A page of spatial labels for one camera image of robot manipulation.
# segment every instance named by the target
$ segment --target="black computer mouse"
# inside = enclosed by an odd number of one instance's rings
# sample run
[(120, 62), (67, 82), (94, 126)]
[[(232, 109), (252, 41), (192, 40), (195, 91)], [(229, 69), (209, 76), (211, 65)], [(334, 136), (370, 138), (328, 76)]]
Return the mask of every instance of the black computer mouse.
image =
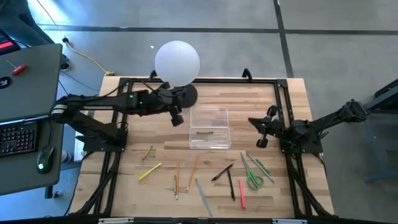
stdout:
[(51, 171), (54, 160), (54, 147), (45, 146), (37, 154), (36, 168), (40, 174), (46, 174)]

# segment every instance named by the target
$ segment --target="wooden tabletop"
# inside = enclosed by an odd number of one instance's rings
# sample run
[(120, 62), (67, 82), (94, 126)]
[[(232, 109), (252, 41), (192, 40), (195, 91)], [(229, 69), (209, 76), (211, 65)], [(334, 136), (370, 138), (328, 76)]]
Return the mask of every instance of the wooden tabletop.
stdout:
[[(99, 95), (115, 89), (120, 77), (105, 77)], [(304, 81), (301, 78), (287, 79), (295, 119), (312, 119)], [(159, 84), (151, 83), (155, 88)], [(225, 218), (293, 218), (289, 180), (285, 157), (277, 139), (268, 137), (265, 149), (256, 147), (258, 134), (248, 122), (248, 117), (264, 117), (268, 107), (275, 104), (272, 85), (246, 83), (195, 83), (198, 90), (197, 105), (227, 107), (231, 148), (228, 150), (192, 150), (189, 148), (189, 109), (183, 110), (185, 122), (173, 127), (168, 113), (152, 116), (129, 116), (129, 138), (119, 166), (112, 216), (129, 217), (208, 217), (208, 211), (193, 180), (186, 193), (187, 184), (197, 155), (199, 161), (194, 178), (197, 178), (209, 201), (214, 217)], [(133, 90), (145, 89), (134, 83)], [(95, 119), (111, 122), (112, 111), (96, 111)], [(153, 146), (146, 160), (141, 161), (146, 151)], [(264, 177), (265, 184), (258, 191), (246, 183), (240, 152), (258, 158), (275, 180), (273, 184), (247, 157), (254, 172)], [(96, 152), (87, 157), (81, 166), (71, 212), (77, 211), (88, 200), (98, 185), (104, 153)], [(180, 161), (179, 199), (174, 197), (174, 175)], [(140, 175), (156, 166), (145, 179)], [(231, 199), (228, 176), (217, 181), (211, 179), (225, 167), (234, 163), (231, 176), (236, 201)], [(303, 164), (308, 188), (324, 208), (333, 213), (325, 171), (321, 162), (311, 154), (303, 155)], [(246, 209), (241, 208), (238, 180), (243, 181)], [(108, 187), (104, 191), (102, 209), (106, 204)], [(302, 205), (302, 194), (298, 191)]]

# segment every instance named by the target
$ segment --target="scissors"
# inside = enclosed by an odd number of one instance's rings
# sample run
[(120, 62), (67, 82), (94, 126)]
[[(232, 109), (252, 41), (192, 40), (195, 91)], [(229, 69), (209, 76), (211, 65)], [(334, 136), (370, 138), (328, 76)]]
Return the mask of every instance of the scissors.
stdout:
[(241, 152), (241, 157), (242, 157), (243, 165), (246, 168), (246, 173), (248, 175), (248, 177), (246, 179), (246, 181), (248, 182), (248, 186), (252, 190), (258, 190), (259, 187), (264, 184), (264, 179), (261, 176), (257, 175), (255, 172), (253, 172), (253, 170), (250, 169), (248, 163), (244, 159), (242, 152)]

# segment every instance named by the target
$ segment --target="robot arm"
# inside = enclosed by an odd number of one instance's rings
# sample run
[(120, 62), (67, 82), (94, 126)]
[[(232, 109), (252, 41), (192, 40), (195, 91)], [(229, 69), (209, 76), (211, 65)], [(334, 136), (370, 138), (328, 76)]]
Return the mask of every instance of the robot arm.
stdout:
[(272, 119), (276, 112), (276, 106), (271, 106), (265, 118), (249, 118), (249, 122), (262, 134), (256, 144), (257, 147), (267, 147), (268, 134), (279, 138), (287, 149), (307, 143), (317, 144), (325, 136), (323, 130), (342, 122), (362, 122), (368, 117), (368, 112), (363, 105), (355, 100), (346, 102), (338, 111), (315, 121), (294, 120), (288, 128), (281, 120)]
[(169, 112), (173, 126), (178, 126), (183, 123), (183, 118), (179, 115), (181, 107), (178, 94), (168, 88), (168, 83), (164, 83), (152, 92), (131, 91), (118, 96), (68, 95), (55, 103), (50, 117), (57, 123), (69, 124), (82, 133), (83, 136), (78, 139), (89, 145), (85, 150), (95, 151), (99, 148), (102, 151), (118, 151), (126, 144), (127, 130), (118, 128), (114, 123), (104, 124), (80, 111), (113, 110), (139, 116)]

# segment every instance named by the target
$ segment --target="white sphere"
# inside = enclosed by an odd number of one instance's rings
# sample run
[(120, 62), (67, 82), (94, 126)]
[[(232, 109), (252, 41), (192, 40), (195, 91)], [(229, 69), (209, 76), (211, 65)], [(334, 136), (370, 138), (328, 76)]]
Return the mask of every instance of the white sphere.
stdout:
[(191, 83), (198, 76), (199, 68), (198, 52), (183, 41), (166, 43), (155, 56), (156, 74), (171, 87)]

